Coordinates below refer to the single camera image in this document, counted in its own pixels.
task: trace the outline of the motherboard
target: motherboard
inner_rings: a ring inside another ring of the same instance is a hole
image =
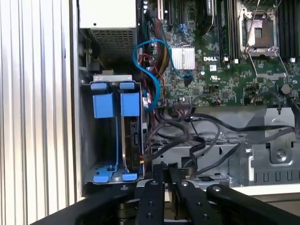
[[[251,99],[264,92],[279,93],[283,101],[298,97],[299,1],[159,2],[154,0],[152,7],[158,7],[178,69],[169,66],[164,72],[159,107],[190,105],[201,94],[220,99],[219,106],[252,104]],[[181,79],[178,72],[191,78]],[[193,104],[216,102],[207,97]],[[253,104],[275,105],[276,99],[261,96]]]

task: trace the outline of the green circuit board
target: green circuit board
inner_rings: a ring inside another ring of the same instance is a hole
[[[251,10],[255,9],[255,2],[241,2]],[[269,1],[262,1],[259,10],[274,8],[275,4]],[[239,58],[239,63],[233,61],[224,63],[220,59],[220,29],[216,23],[215,28],[204,36],[199,36],[196,24],[196,3],[192,0],[185,1],[184,23],[187,25],[188,35],[178,31],[176,26],[170,29],[165,20],[163,23],[165,36],[168,45],[181,47],[190,45],[195,48],[195,69],[192,71],[180,71],[192,73],[193,80],[186,85],[184,80],[176,75],[172,67],[168,67],[164,72],[166,95],[163,96],[158,106],[171,107],[175,104],[189,105],[194,98],[202,93],[210,94],[221,100],[221,106],[248,105],[249,100],[259,93],[278,89],[284,83],[290,84],[292,91],[290,96],[297,97],[300,89],[300,63],[285,62],[284,66],[279,58],[275,59],[254,59],[253,63],[258,73],[283,73],[288,72],[287,77],[276,80],[257,77],[250,59]],[[202,98],[196,102],[197,106],[212,106],[214,100]],[[256,100],[256,104],[272,105],[276,100],[272,97],[261,97]]]

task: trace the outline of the power supply fan grille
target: power supply fan grille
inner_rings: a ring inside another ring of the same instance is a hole
[[[132,56],[136,45],[136,30],[90,30],[109,59]]]

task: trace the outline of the silver heatsink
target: silver heatsink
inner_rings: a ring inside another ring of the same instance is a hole
[[[195,48],[172,48],[172,60],[174,66],[178,70],[192,70],[195,69]]]

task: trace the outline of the cpu socket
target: cpu socket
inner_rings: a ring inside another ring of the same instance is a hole
[[[240,50],[244,59],[250,59],[256,76],[270,80],[278,80],[280,77],[287,78],[288,72],[279,55],[276,16],[273,9],[257,10],[255,14],[241,6],[239,12]],[[259,60],[261,57],[278,60],[283,72],[269,74],[258,69],[254,60]]]

